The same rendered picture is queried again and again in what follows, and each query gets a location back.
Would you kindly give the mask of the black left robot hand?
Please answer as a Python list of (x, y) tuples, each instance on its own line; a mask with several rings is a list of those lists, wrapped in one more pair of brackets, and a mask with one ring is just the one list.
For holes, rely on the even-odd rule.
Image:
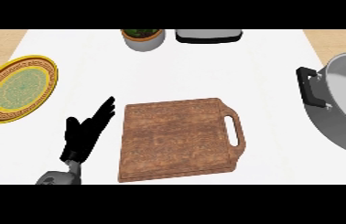
[(116, 98), (110, 97), (95, 115), (80, 123), (74, 117), (67, 119), (66, 148), (60, 157), (63, 162), (83, 163), (88, 160), (103, 131), (116, 115)]

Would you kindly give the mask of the brown wooden cutting board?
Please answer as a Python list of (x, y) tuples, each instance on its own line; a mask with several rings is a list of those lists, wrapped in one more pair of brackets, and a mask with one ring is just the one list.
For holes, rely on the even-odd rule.
[(125, 109), (119, 180), (231, 172), (245, 148), (240, 117), (221, 99), (131, 104)]

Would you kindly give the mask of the potted plant in grey pot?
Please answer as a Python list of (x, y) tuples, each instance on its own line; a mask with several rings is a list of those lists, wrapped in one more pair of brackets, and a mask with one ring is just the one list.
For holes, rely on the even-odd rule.
[(122, 32), (122, 35), (129, 48), (140, 52), (153, 51), (163, 45), (166, 40), (166, 31), (163, 29), (159, 29), (148, 37), (132, 37), (126, 32)]

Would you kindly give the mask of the grey metal pot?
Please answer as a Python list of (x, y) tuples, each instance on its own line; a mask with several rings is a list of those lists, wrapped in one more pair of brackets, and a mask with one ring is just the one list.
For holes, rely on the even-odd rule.
[(310, 120), (329, 140), (346, 150), (346, 53), (317, 71), (296, 70)]

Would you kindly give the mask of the yellow patterned plate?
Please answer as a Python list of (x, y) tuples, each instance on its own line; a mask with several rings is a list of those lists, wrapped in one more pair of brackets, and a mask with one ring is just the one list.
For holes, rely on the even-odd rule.
[(20, 57), (0, 66), (0, 123), (26, 117), (55, 90), (58, 68), (42, 55)]

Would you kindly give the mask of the black and grey appliance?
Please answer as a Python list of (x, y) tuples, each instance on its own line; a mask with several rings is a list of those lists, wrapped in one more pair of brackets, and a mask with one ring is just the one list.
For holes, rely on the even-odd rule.
[(218, 44), (236, 42), (243, 37), (242, 29), (178, 29), (176, 39), (181, 43)]

